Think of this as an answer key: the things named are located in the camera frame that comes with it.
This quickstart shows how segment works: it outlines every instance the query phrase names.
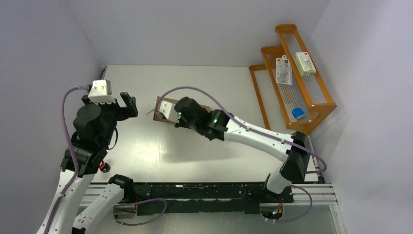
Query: table surface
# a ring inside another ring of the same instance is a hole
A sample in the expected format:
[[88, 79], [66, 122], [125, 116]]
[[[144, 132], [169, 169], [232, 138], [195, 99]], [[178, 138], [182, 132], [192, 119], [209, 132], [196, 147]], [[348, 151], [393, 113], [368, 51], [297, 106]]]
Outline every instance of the table surface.
[[[294, 132], [285, 127], [268, 73], [261, 71], [256, 76], [272, 130]], [[195, 86], [210, 93], [243, 120], [264, 127], [247, 67], [111, 65], [105, 79], [112, 82], [113, 96], [120, 100], [121, 106], [124, 104], [120, 92], [136, 97], [139, 116], [118, 122], [118, 143], [105, 158], [111, 170], [97, 173], [93, 182], [107, 182], [114, 174], [128, 176], [135, 182], [264, 181], [281, 164], [248, 146], [209, 141], [192, 130], [154, 121], [153, 114], [145, 115], [154, 108], [156, 97], [165, 91]], [[218, 108], [206, 96], [192, 90], [176, 91], [167, 97], [185, 96], [212, 109]], [[308, 170], [314, 169], [311, 160]], [[306, 181], [317, 179], [316, 174], [305, 178]]]

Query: gray wall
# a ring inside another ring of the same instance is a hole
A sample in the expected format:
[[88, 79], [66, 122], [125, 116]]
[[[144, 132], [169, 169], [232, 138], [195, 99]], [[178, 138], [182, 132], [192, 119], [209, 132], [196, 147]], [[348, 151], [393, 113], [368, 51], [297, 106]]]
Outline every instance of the gray wall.
[[277, 24], [308, 39], [330, 0], [69, 2], [103, 64], [249, 66]]
[[410, 0], [332, 0], [308, 45], [338, 107], [312, 139], [348, 234], [412, 233]]
[[[35, 233], [66, 149], [62, 95], [98, 78], [99, 62], [64, 0], [1, 1], [0, 42], [0, 227]], [[81, 95], [67, 102], [67, 119], [82, 105]]]

